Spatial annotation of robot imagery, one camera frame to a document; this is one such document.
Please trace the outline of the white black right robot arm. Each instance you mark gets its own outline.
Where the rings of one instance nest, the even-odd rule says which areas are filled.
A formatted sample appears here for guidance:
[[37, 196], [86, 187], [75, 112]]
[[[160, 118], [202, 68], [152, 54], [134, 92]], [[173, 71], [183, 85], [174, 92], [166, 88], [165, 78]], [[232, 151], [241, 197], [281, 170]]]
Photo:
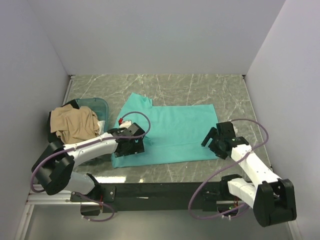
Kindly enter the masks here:
[[246, 182], [241, 176], [223, 176], [219, 183], [222, 198], [233, 196], [241, 199], [253, 209], [255, 219], [262, 227], [268, 227], [297, 218], [294, 185], [271, 171], [254, 153], [254, 148], [242, 136], [236, 136], [233, 123], [217, 123], [203, 142], [219, 158], [235, 161], [249, 177]]

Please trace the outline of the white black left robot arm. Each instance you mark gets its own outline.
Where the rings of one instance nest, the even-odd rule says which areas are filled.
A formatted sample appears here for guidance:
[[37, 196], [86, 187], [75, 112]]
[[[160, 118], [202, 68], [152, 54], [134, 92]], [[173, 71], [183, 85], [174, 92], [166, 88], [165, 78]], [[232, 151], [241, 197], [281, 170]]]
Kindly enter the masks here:
[[143, 153], [146, 133], [137, 123], [126, 121], [120, 128], [79, 143], [54, 141], [32, 166], [31, 178], [36, 178], [49, 196], [68, 188], [94, 201], [100, 195], [96, 180], [87, 174], [79, 175], [74, 168], [102, 155], [114, 154], [117, 158]]

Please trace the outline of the teal t-shirt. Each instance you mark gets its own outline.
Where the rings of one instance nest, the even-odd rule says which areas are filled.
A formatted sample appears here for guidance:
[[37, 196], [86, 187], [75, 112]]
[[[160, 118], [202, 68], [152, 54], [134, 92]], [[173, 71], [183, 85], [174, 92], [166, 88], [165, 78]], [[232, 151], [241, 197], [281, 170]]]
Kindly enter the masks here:
[[218, 123], [212, 104], [154, 106], [152, 99], [132, 93], [118, 115], [137, 123], [148, 134], [145, 151], [111, 157], [113, 168], [215, 160], [217, 157], [201, 143]]

